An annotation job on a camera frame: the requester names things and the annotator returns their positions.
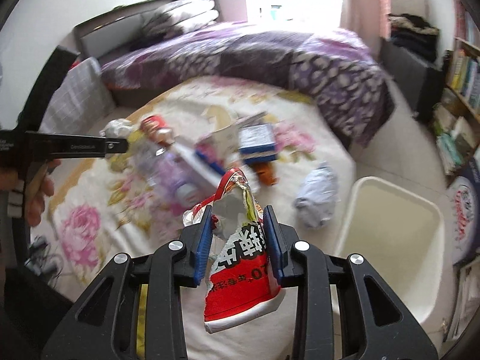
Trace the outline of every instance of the red and white packaging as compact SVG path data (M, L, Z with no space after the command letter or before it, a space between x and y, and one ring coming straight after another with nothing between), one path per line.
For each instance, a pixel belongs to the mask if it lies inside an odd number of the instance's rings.
M184 214L184 225L200 222L212 205L216 242L224 241L207 280L205 329L229 329L275 311L285 296L272 274L262 228L262 210L243 172L230 169L215 195Z

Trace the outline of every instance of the purple bedspread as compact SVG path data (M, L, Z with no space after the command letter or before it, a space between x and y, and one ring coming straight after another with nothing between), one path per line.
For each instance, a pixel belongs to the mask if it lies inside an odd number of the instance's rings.
M367 145L394 109L385 77L356 33L272 31L220 23L130 52L102 67L109 88L168 90L203 75L254 80L313 97L335 133Z

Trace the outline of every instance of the white trash bin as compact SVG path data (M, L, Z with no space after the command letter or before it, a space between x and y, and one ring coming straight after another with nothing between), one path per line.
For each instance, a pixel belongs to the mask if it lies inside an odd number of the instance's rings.
M335 251L343 258L352 253L368 260L423 325L437 300L445 253L438 207L381 178L361 178Z

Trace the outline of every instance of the headboard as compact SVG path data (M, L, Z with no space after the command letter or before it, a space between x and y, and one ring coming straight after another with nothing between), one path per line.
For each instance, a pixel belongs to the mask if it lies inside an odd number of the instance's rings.
M146 0L120 5L78 24L73 36L80 57L95 57L100 65L129 51L129 44L141 36L142 25L158 7L176 0Z

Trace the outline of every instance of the stack of pillows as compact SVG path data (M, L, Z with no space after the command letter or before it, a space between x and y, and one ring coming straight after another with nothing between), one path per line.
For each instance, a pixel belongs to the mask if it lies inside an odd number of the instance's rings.
M405 47L429 62L437 59L440 30L423 17L415 15L388 15L392 32L390 40L395 46Z
M142 30L147 38L170 39L215 23L213 0L178 0L157 8Z

